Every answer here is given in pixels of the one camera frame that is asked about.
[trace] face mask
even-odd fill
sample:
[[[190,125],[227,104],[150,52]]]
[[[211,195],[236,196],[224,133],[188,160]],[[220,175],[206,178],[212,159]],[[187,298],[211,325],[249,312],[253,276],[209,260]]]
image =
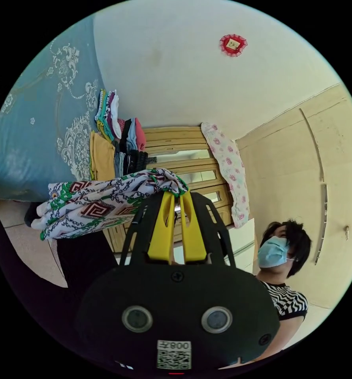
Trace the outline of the face mask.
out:
[[[261,246],[258,252],[260,268],[280,266],[288,260],[286,257],[289,245],[286,238],[271,237]]]

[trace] qr code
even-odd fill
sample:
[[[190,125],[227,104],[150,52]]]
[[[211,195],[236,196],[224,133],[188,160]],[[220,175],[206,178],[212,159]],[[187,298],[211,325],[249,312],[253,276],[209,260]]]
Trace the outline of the qr code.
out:
[[[192,368],[191,351],[158,350],[157,368],[187,370]]]

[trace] patterned cloth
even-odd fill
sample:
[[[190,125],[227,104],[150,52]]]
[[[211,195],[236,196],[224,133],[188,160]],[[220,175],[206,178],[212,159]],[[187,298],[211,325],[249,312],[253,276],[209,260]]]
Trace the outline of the patterned cloth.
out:
[[[229,185],[233,197],[232,219],[235,228],[240,228],[248,221],[250,210],[244,164],[240,159],[238,147],[214,124],[203,122],[201,131],[219,164],[219,171],[223,179]]]
[[[176,197],[187,185],[166,169],[143,170],[101,182],[66,182],[48,185],[50,200],[39,205],[41,240],[75,238],[131,221],[144,199],[169,191]]]

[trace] screw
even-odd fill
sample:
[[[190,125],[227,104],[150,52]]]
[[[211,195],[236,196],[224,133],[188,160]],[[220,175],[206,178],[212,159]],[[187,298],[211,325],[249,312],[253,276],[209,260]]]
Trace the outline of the screw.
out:
[[[184,280],[184,274],[181,271],[175,271],[172,273],[171,278],[173,281],[179,283]]]
[[[263,335],[260,339],[259,339],[259,345],[260,346],[264,346],[266,345],[269,340],[271,339],[271,335],[270,334],[265,334]]]

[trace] yellow towel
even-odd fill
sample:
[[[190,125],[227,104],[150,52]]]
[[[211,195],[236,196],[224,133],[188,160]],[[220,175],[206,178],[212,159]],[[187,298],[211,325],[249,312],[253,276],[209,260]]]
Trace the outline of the yellow towel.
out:
[[[115,147],[99,134],[90,133],[90,169],[94,180],[112,180],[114,169]]]

